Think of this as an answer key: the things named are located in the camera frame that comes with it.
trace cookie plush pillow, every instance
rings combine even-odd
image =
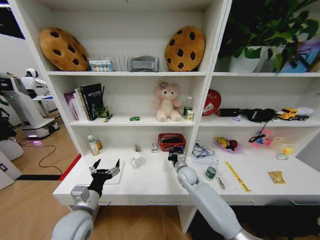
[[[89,68],[85,48],[67,31],[57,27],[45,28],[39,41],[45,57],[60,70],[86,71]]]
[[[177,31],[167,44],[164,56],[169,71],[188,72],[196,68],[205,51],[205,37],[196,26]]]

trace red basket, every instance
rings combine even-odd
[[[179,143],[162,143],[162,139],[179,138],[182,142]],[[158,144],[163,152],[168,152],[174,147],[181,147],[186,145],[185,137],[180,133],[161,133],[158,137]]]

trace pink teddy bear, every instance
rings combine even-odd
[[[179,96],[178,84],[161,82],[156,86],[155,94],[158,97],[154,102],[154,105],[158,107],[156,119],[159,122],[165,122],[167,118],[171,118],[175,122],[180,121],[181,115],[177,109],[181,107],[182,103],[176,99]]]

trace white mug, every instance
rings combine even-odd
[[[136,169],[142,165],[141,152],[134,152],[131,154],[131,164]]]

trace red round sign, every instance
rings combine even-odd
[[[221,104],[221,95],[216,90],[209,89],[206,96],[202,116],[209,116],[218,110]]]

